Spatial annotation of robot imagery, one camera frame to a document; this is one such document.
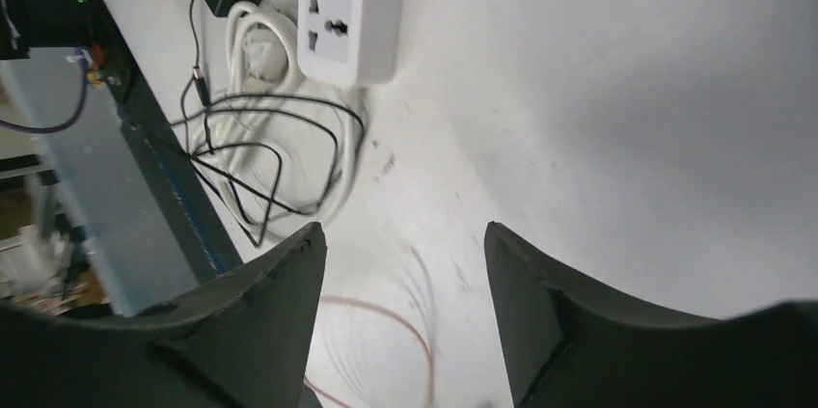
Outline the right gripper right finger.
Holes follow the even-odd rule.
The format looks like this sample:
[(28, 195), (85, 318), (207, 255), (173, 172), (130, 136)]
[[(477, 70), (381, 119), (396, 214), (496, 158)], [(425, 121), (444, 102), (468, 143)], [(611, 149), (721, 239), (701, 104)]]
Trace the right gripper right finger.
[(517, 407), (813, 407), (817, 305), (718, 320), (664, 308), (488, 224), (487, 274)]

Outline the white USB power strip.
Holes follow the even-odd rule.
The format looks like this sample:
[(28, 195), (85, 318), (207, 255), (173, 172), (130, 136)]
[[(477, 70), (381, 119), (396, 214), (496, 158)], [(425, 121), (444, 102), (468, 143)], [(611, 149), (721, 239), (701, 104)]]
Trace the white USB power strip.
[(395, 76), (403, 0), (298, 0), (298, 65), (337, 87)]

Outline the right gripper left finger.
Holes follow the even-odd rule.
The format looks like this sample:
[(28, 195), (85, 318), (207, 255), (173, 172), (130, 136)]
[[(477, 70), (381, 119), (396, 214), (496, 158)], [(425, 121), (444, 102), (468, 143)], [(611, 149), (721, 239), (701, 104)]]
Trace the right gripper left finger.
[(1, 306), (5, 407), (295, 407), (325, 272), (310, 223), (266, 254), (137, 315)]

